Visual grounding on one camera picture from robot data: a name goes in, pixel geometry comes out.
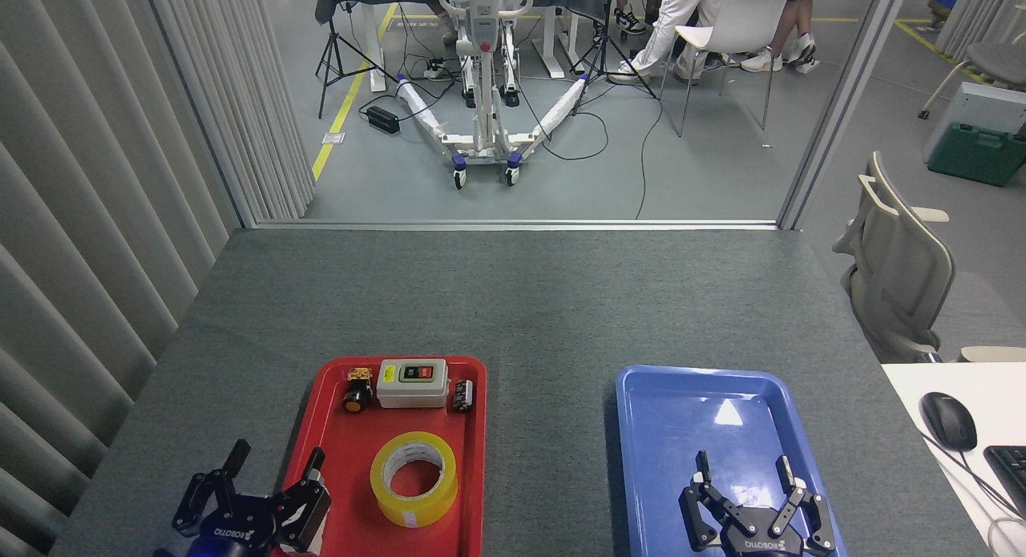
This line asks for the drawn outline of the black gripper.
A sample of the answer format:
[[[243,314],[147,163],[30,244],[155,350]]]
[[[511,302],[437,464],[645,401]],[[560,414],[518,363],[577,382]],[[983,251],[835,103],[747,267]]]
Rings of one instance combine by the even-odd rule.
[[[697,472],[678,499],[693,551],[721,547],[725,556],[802,556],[832,555],[837,550],[826,498],[811,491],[805,480],[793,474],[788,456],[776,461],[786,499],[767,532],[757,532],[751,514],[713,486],[706,451],[697,451],[695,463]],[[806,515],[807,538],[791,525],[798,512]]]
[[[192,539],[187,556],[272,556],[285,552],[318,555],[331,507],[321,467],[325,454],[313,448],[303,475],[270,503],[236,503],[234,479],[252,447],[237,439],[220,469],[195,473],[172,518],[172,527]],[[218,508],[204,516],[210,495]]]

